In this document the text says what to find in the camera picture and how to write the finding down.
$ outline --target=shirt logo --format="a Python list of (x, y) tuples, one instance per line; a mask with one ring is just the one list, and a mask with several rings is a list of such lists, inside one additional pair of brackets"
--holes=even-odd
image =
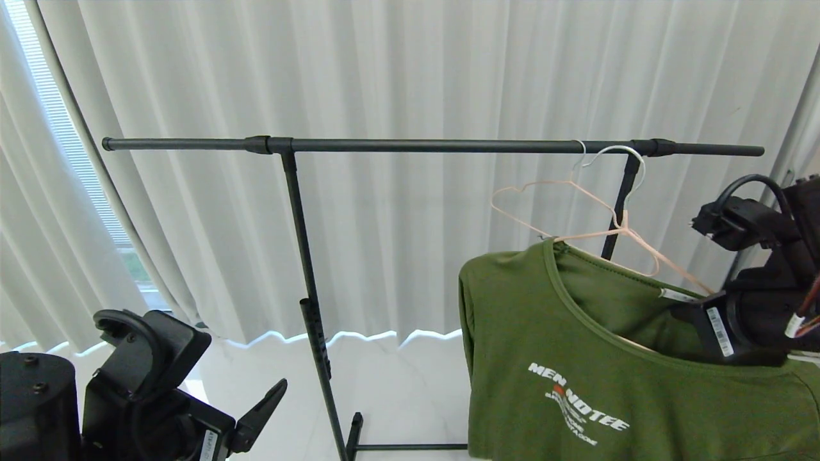
[(589, 424), (590, 422), (601, 424), (615, 431), (623, 431), (629, 427), (629, 424), (620, 418), (615, 418), (589, 406), (572, 389), (567, 387), (567, 378), (561, 376), (552, 368), (532, 363), (527, 371), (547, 378), (554, 383), (552, 390), (545, 393), (544, 397), (554, 400), (558, 404), (569, 430), (584, 442), (593, 446), (598, 444), (597, 440), (592, 440), (585, 434), (585, 429), (592, 426), (592, 424)]

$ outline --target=curtain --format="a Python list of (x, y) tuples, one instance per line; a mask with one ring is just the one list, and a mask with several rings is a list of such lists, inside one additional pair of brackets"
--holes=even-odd
[[(772, 172), (820, 43), (817, 2), (66, 1), (30, 12), (97, 146), (105, 136), (257, 134), (762, 145), (761, 158), (648, 159), (631, 200), (646, 241), (716, 288), (734, 255), (689, 220), (737, 177)], [(180, 317), (244, 343), (303, 331), (306, 290), (276, 156), (92, 154)], [(492, 192), (565, 179), (575, 160), (299, 154), (326, 333), (457, 329), (461, 265), (539, 241), (491, 211)], [(601, 158), (581, 183), (612, 203), (623, 163)], [(560, 186), (499, 204), (552, 234), (608, 224)], [(576, 242), (596, 253), (602, 243)], [(614, 260), (651, 268), (628, 241)]]
[(99, 342), (102, 308), (145, 304), (52, 137), (5, 8), (0, 31), (0, 340), (71, 350)]

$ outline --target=pink clothes hanger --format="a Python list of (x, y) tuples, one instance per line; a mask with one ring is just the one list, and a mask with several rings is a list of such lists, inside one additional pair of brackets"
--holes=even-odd
[[(579, 234), (579, 235), (569, 235), (569, 236), (564, 236), (564, 237), (556, 237), (555, 238), (556, 242), (560, 242), (560, 241), (564, 241), (564, 240), (586, 239), (586, 238), (590, 238), (590, 237), (598, 237), (598, 236), (603, 236), (603, 235), (627, 235), (631, 239), (633, 239), (638, 245), (640, 245), (641, 247), (643, 247), (644, 249), (649, 251), (649, 253), (652, 255), (652, 258), (655, 262), (655, 269), (654, 269), (653, 272), (651, 272), (650, 274), (641, 274), (641, 275), (644, 275), (644, 276), (655, 276), (655, 275), (657, 275), (659, 270), (660, 270), (660, 262), (663, 262), (664, 264), (669, 266), (673, 271), (675, 271), (676, 273), (678, 273), (679, 275), (681, 275), (682, 277), (684, 277), (685, 279), (687, 279), (688, 281), (690, 281), (694, 285), (697, 285), (704, 292), (706, 292), (708, 294), (713, 294), (714, 292), (708, 286), (706, 286), (704, 283), (699, 281), (695, 276), (691, 275), (689, 272), (683, 270), (681, 267), (678, 267), (674, 262), (672, 262), (669, 258), (667, 258), (662, 253), (660, 253), (657, 249), (655, 249), (651, 245), (647, 244), (640, 235), (638, 235), (634, 230), (632, 230), (629, 227), (629, 213), (627, 211), (627, 205), (629, 204), (629, 198), (636, 190), (638, 190), (638, 188), (640, 188), (640, 186), (644, 182), (644, 178), (646, 177), (646, 163), (645, 163), (643, 157), (641, 157), (641, 155), (639, 153), (637, 153), (637, 151), (635, 151), (633, 148), (630, 148), (630, 147), (627, 147), (627, 146), (609, 146), (607, 148), (601, 149), (598, 153), (595, 154), (595, 156), (589, 162), (583, 163), (583, 160), (584, 160), (583, 156), (586, 155), (586, 145), (581, 141), (578, 141), (578, 143), (580, 143), (581, 146), (583, 147), (584, 153), (582, 154), (581, 159), (578, 162), (576, 162), (575, 166), (572, 167), (572, 172), (570, 173), (569, 180), (536, 181), (536, 182), (527, 183), (523, 187), (521, 187), (520, 189), (518, 189), (517, 187), (514, 187), (514, 186), (499, 189), (499, 190), (496, 190), (495, 192), (493, 192), (492, 196), (490, 197), (490, 206), (494, 210), (496, 210), (497, 212), (500, 212), (501, 214), (503, 214), (504, 216), (513, 219), (515, 222), (518, 222), (519, 224), (522, 224), (522, 225), (528, 227), (529, 229), (532, 229), (533, 231), (536, 231), (536, 232), (538, 232), (542, 235), (545, 235), (547, 237), (552, 237), (552, 235), (544, 232), (543, 230), (538, 229), (536, 227), (533, 227), (532, 225), (518, 219), (517, 217), (515, 217), (515, 216), (511, 215), (510, 213), (505, 212), (501, 208), (497, 207), (494, 203), (495, 196), (497, 194), (499, 194), (500, 192), (503, 192), (505, 190), (515, 190), (516, 192), (520, 193), (520, 192), (523, 192), (527, 187), (530, 187), (531, 185), (540, 185), (540, 184), (568, 184), (568, 185), (571, 185), (572, 187), (575, 187), (576, 189), (580, 190), (583, 194), (585, 194), (588, 197), (590, 197), (591, 199), (593, 199), (595, 202), (600, 203), (601, 205), (605, 206), (613, 215), (613, 222), (615, 222), (615, 229), (613, 229), (613, 230), (604, 230), (604, 231), (600, 231), (600, 232), (592, 232), (592, 233), (589, 233), (589, 234)], [(640, 166), (643, 167), (643, 168), (640, 169), (641, 175), (640, 175), (640, 179), (638, 180), (637, 186), (629, 194), (627, 194), (626, 198), (624, 199), (623, 219), (620, 223), (617, 222), (617, 218), (616, 218), (617, 214), (615, 213), (615, 210), (612, 207), (610, 207), (603, 200), (599, 199), (597, 196), (592, 194), (590, 191), (584, 189), (583, 187), (580, 187), (574, 181), (574, 177), (575, 177), (575, 174), (576, 174), (576, 169), (580, 172), (580, 169), (588, 167), (593, 162), (595, 162), (595, 160), (598, 158), (598, 156), (600, 154), (611, 151), (611, 150), (615, 150), (615, 149), (626, 150), (630, 155), (635, 156), (638, 159), (638, 161), (640, 162)]]

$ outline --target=window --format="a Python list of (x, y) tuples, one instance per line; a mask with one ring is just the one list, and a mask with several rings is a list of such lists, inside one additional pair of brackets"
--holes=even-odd
[(48, 69), (43, 50), (37, 40), (37, 34), (31, 24), (29, 13), (25, 9), (25, 3), (23, 0), (3, 0), (3, 3), (23, 48), (31, 75), (34, 77), (34, 85), (54, 138), (60, 144), (62, 152), (66, 155), (77, 177), (80, 178), (85, 191), (97, 210), (97, 214), (102, 219), (106, 229), (108, 229), (108, 233), (114, 240), (114, 244), (122, 255), (123, 261), (128, 267), (134, 283), (137, 284), (139, 291), (143, 294), (148, 307), (170, 310), (148, 277), (145, 267), (143, 267), (134, 251), (131, 240), (106, 200), (103, 188), (100, 186), (97, 174), (94, 172), (89, 160), (89, 155), (85, 152), (83, 143), (80, 141), (80, 135), (77, 134), (74, 123), (69, 117), (57, 83)]

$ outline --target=shirt sleeve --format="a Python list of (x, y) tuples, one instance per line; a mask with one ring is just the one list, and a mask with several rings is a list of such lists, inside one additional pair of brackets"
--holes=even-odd
[(458, 311), (462, 324), (462, 339), (464, 341), (464, 355), (467, 357), (467, 373), (472, 382), (472, 354), (473, 354), (473, 334), (475, 333), (475, 320), (472, 311), (472, 297), (470, 296), (469, 285), (467, 284), (464, 270), (458, 275)]

